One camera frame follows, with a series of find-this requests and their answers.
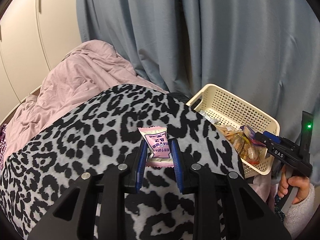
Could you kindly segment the fluffy white sleeve forearm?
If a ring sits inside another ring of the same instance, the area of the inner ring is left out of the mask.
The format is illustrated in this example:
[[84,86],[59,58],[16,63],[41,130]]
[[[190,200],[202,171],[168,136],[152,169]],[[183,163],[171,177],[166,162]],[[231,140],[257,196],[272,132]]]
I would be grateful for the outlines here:
[[284,226],[295,239],[306,227],[313,215],[315,188],[310,184],[308,196],[298,204],[292,204],[284,218]]

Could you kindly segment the person right hand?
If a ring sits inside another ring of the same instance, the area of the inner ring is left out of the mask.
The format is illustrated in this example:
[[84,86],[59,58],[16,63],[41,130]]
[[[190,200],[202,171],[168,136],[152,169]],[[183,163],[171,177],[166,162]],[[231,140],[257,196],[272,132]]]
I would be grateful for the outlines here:
[[292,204],[298,204],[305,200],[310,192],[310,179],[308,177],[300,177],[300,176],[293,176],[289,179],[286,178],[286,166],[284,165],[282,168],[281,179],[278,185],[278,192],[277,195],[280,198],[283,198],[285,195],[288,194],[289,186],[297,187],[298,192],[293,199]]

